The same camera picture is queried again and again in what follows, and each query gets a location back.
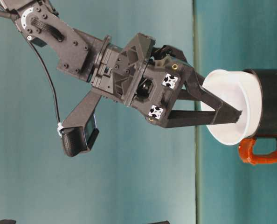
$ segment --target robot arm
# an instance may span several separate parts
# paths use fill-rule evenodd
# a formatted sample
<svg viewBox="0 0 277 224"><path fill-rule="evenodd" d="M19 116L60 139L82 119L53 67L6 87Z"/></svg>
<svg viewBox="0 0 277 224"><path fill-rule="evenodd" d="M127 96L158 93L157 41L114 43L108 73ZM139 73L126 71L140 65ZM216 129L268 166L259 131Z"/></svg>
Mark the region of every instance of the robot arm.
<svg viewBox="0 0 277 224"><path fill-rule="evenodd" d="M123 49L69 27L48 0L3 0L17 29L31 43L49 45L58 55L57 69L92 85L90 93L59 124L65 153L91 150L98 135L94 110L101 96L139 110L163 128L235 123L236 110L202 87L204 78L172 46L137 34ZM202 101L215 111L174 111L176 100Z"/></svg>

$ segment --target teal wall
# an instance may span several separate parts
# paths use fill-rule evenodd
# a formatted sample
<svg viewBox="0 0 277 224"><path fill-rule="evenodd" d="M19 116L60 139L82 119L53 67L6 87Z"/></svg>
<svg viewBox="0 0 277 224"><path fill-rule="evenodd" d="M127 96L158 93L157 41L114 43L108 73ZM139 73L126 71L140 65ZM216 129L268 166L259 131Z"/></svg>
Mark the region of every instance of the teal wall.
<svg viewBox="0 0 277 224"><path fill-rule="evenodd" d="M193 62L190 0L52 0L69 25L125 46L137 33L184 49ZM58 72L40 50L62 119L90 86ZM181 102L178 108L193 109ZM0 219L18 224L195 223L194 128L163 130L102 99L93 151L66 157L48 82L10 21L0 19Z"/></svg>
<svg viewBox="0 0 277 224"><path fill-rule="evenodd" d="M196 62L215 69L277 68L277 0L196 0ZM275 148L261 140L256 153ZM277 224L277 164L243 164L237 146L198 129L200 224Z"/></svg>

